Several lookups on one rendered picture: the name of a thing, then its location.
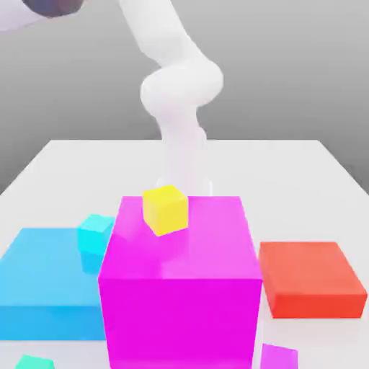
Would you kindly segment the small green cube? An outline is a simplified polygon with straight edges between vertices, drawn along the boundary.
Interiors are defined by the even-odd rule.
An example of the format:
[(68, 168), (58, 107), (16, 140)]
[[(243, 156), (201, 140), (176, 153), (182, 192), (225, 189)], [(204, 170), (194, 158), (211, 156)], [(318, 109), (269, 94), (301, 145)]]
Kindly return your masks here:
[(51, 359), (23, 355), (16, 364), (15, 369), (55, 369), (55, 366)]

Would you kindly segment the small purple cube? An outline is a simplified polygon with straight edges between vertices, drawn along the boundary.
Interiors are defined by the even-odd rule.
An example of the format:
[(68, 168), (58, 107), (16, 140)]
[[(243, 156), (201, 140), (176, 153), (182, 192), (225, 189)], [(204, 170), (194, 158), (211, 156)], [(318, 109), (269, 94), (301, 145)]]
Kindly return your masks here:
[(298, 351), (263, 344), (260, 369), (298, 369)]

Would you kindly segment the small cyan cube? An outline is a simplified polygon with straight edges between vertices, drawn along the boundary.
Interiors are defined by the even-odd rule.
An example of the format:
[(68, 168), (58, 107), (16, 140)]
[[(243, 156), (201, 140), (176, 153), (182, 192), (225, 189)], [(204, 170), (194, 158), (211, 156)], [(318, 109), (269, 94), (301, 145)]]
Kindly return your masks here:
[(89, 214), (77, 227), (79, 251), (103, 257), (114, 225), (114, 217)]

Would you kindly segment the large blue box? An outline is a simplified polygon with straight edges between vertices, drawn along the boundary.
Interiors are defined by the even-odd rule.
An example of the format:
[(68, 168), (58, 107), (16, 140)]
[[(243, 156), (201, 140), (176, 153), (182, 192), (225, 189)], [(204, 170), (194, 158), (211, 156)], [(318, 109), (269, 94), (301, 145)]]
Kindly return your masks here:
[(74, 228), (23, 228), (0, 257), (0, 341), (100, 341), (97, 274)]

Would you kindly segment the small yellow cube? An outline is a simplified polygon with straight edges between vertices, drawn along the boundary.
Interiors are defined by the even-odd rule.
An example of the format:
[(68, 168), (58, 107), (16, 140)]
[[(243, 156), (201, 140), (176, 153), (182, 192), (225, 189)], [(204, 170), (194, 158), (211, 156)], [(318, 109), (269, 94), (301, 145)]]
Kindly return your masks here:
[(168, 184), (143, 192), (143, 218), (156, 236), (188, 227), (188, 198)]

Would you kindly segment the large magenta box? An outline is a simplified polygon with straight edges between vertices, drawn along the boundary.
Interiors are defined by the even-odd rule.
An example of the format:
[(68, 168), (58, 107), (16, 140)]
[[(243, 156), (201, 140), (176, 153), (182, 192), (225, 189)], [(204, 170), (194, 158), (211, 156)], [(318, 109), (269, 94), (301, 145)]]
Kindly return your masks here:
[(165, 236), (124, 197), (98, 283), (111, 369), (251, 369), (262, 276), (239, 197), (191, 197)]

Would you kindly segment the large orange box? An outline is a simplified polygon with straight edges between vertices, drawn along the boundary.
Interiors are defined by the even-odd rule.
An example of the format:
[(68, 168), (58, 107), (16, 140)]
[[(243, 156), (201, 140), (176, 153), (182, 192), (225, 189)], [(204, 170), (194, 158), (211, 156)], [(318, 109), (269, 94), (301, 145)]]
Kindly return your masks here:
[(264, 290), (275, 319), (359, 319), (368, 293), (335, 242), (264, 241)]

